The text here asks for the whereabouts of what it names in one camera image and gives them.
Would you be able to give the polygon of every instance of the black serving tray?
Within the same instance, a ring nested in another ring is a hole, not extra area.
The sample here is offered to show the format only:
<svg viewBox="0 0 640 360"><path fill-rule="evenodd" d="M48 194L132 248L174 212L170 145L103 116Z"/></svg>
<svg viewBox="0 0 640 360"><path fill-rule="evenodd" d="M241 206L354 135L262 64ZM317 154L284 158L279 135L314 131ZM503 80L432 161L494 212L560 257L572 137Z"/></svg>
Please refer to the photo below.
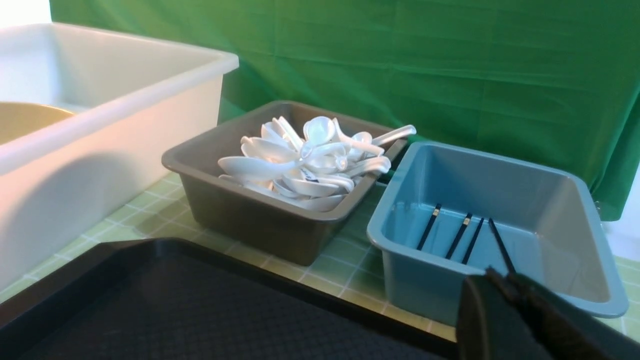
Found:
<svg viewBox="0 0 640 360"><path fill-rule="evenodd" d="M455 359L456 344L175 238L103 243L0 304L0 359Z"/></svg>

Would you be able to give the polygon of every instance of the white plastic bin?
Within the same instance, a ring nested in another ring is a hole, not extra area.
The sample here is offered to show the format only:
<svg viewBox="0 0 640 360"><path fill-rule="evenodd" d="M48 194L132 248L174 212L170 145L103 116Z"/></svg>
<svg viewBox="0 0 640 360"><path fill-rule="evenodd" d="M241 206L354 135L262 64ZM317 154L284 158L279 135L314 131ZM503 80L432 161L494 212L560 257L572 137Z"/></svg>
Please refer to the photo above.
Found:
<svg viewBox="0 0 640 360"><path fill-rule="evenodd" d="M166 175L162 153L217 124L237 67L234 54L80 26L0 29L0 101L76 113L0 145L0 289Z"/></svg>

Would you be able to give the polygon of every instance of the ceramic spoon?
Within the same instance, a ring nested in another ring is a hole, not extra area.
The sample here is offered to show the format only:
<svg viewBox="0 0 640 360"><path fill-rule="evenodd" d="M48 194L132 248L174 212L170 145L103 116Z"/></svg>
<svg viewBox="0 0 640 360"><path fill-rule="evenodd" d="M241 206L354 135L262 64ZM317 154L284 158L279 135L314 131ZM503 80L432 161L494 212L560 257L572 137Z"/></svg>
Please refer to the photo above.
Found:
<svg viewBox="0 0 640 360"><path fill-rule="evenodd" d="M363 143L371 143L371 140L373 139L371 134L369 134L366 131L361 131L359 133L356 133L351 138L357 142L363 142ZM351 151L349 151L349 154L347 155L347 159L350 161L359 161L360 159L362 159L363 154L364 152L362 150L351 149Z"/></svg>
<svg viewBox="0 0 640 360"><path fill-rule="evenodd" d="M261 158L272 163L286 163L297 158L304 158L302 155L308 156L308 154L298 154L288 147L278 145L263 138L248 138L247 141L240 146L240 149L245 156Z"/></svg>
<svg viewBox="0 0 640 360"><path fill-rule="evenodd" d="M280 129L286 134L287 139L291 142L291 145L296 151L302 150L304 141L300 138L296 130L291 126L287 119L280 117L273 119L274 127L280 127Z"/></svg>
<svg viewBox="0 0 640 360"><path fill-rule="evenodd" d="M307 181L302 178L299 171L296 173L295 170L284 174L282 180L291 190L311 197L327 197L333 195L339 189L334 184Z"/></svg>
<svg viewBox="0 0 640 360"><path fill-rule="evenodd" d="M289 199L287 202L303 209L325 212L335 209L335 207L340 204L340 201L344 200L345 196L346 195L332 195L309 200Z"/></svg>
<svg viewBox="0 0 640 360"><path fill-rule="evenodd" d="M276 188L276 191L274 192L271 189L267 189L267 188L263 188L259 185L256 185L250 181L240 181L232 176L229 175L220 175L218 176L220 179L224 179L227 181L231 181L232 183L238 184L239 186L242 186L244 188L247 188L251 191L255 191L255 192L259 192L263 195L266 195L268 197L272 197L274 199L280 200L280 201L284 201L284 202L288 202L289 204L292 205L296 205L298 206L296 203L291 202L292 200L307 200L308 197L301 197L299 194L292 192L289 189L286 189L285 187L283 187L280 184L276 184L276 182L273 182L273 187Z"/></svg>
<svg viewBox="0 0 640 360"><path fill-rule="evenodd" d="M291 190L291 188L289 188L287 186L287 183L284 182L282 179L274 180L273 181L273 187L276 189L276 191L280 195L282 195L284 197L288 197L290 199L297 199L297 198L300 198L302 196L301 193L298 193L298 192L295 192L294 190Z"/></svg>
<svg viewBox="0 0 640 360"><path fill-rule="evenodd" d="M349 177L357 177L364 175L368 172L379 172L386 174L391 169L391 161L386 156L379 156L377 158L371 158L362 160L356 163L350 169L347 169L343 174Z"/></svg>
<svg viewBox="0 0 640 360"><path fill-rule="evenodd" d="M280 177L282 174L303 166L307 162L331 154L336 151L336 145L327 144L311 149L301 155L300 158L286 163L270 163L258 158L247 158L245 156L227 156L218 160L218 165L228 175L240 180L267 181Z"/></svg>
<svg viewBox="0 0 640 360"><path fill-rule="evenodd" d="M389 131L386 134L382 134L377 138L372 139L371 143L373 145L381 146L386 143L390 143L392 141L395 141L401 138L406 138L415 134L417 134L415 126L407 125L407 126L399 127L395 130Z"/></svg>
<svg viewBox="0 0 640 360"><path fill-rule="evenodd" d="M272 124L268 122L260 127L260 137L263 139L277 143L280 146L291 147L278 133L273 129Z"/></svg>
<svg viewBox="0 0 640 360"><path fill-rule="evenodd" d="M338 123L338 119L333 119L332 122L335 127L335 136L333 138L334 141L348 143L349 145L351 145L352 148L358 149L368 154L372 154L373 156L382 156L382 154L385 153L385 150L379 146L371 145L369 143L359 142L346 136L340 129L340 124Z"/></svg>
<svg viewBox="0 0 640 360"><path fill-rule="evenodd" d="M328 117L318 116L307 121L302 131L309 145L322 145L335 138L335 125Z"/></svg>
<svg viewBox="0 0 640 360"><path fill-rule="evenodd" d="M317 175L316 179L321 184L334 184L343 188L346 192L350 193L355 187L353 180L335 175Z"/></svg>
<svg viewBox="0 0 640 360"><path fill-rule="evenodd" d="M313 147L305 143L300 151L305 154L307 151L312 151ZM312 161L309 161L307 167L313 172L320 172L322 174L332 174L336 171L343 171L349 165L347 159L347 153L350 150L350 146L344 143L326 143L320 145L318 148L333 148L335 151L330 152L327 156L319 156Z"/></svg>

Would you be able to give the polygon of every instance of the white wall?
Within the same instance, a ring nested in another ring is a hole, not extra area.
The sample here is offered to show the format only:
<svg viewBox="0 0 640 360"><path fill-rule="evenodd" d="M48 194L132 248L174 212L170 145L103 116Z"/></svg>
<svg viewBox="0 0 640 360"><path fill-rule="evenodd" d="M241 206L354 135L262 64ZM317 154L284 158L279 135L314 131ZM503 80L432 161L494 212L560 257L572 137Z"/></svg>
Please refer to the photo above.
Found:
<svg viewBox="0 0 640 360"><path fill-rule="evenodd" d="M0 28L51 22L49 0L0 0Z"/></svg>

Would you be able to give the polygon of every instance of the chopstick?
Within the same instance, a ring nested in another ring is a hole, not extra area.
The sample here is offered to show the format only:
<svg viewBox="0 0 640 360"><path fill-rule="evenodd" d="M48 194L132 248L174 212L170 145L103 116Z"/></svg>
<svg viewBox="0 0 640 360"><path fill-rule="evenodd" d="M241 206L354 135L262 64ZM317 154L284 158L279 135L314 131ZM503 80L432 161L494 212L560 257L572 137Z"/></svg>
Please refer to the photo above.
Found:
<svg viewBox="0 0 640 360"><path fill-rule="evenodd" d="M465 230L467 229L467 226L469 225L469 222L471 221L472 217L473 215L471 215L471 213L467 213L467 217L465 217L465 219L462 221L462 225L460 225L460 228L458 229L456 238L453 239L453 243L451 244L451 247L449 247L449 251L447 252L447 255L445 257L446 259L451 259L451 256L453 255L453 252L456 250L456 247L460 242L460 238L462 237L462 234L465 233Z"/></svg>
<svg viewBox="0 0 640 360"><path fill-rule="evenodd" d="M433 227L433 223L436 222L436 217L438 217L438 214L440 213L440 208L442 207L441 204L437 204L435 209L433 209L433 213L431 214L431 218L429 219L429 222L427 223L427 228L424 230L424 233L422 234L422 239L420 239L420 243L418 244L418 250L422 250L422 247L424 246L424 242L427 241L427 236L429 236L429 232L431 231L431 228Z"/></svg>
<svg viewBox="0 0 640 360"><path fill-rule="evenodd" d="M500 237L500 234L498 233L498 228L493 223L493 219L492 218L489 218L489 226L491 227L491 232L493 233L493 236L495 237L495 241L497 241L497 243L498 243L498 247L500 248L500 253L502 254L502 258L504 260L504 263L507 265L507 269L509 270L510 273L515 273L516 272L516 268L513 266L513 263L511 262L511 258L509 257L509 253L507 252L507 248L504 246L504 243L502 242L502 238Z"/></svg>
<svg viewBox="0 0 640 360"><path fill-rule="evenodd" d="M483 222L484 222L484 218L480 219L480 223L478 223L478 227L476 227L476 231L474 232L474 237L471 238L471 242L467 247L467 252L465 253L465 257L462 259L462 263L465 265L469 261L469 257L471 256L471 252L474 249L474 245L476 244L476 240L478 239L478 234L480 233L480 228L482 228Z"/></svg>

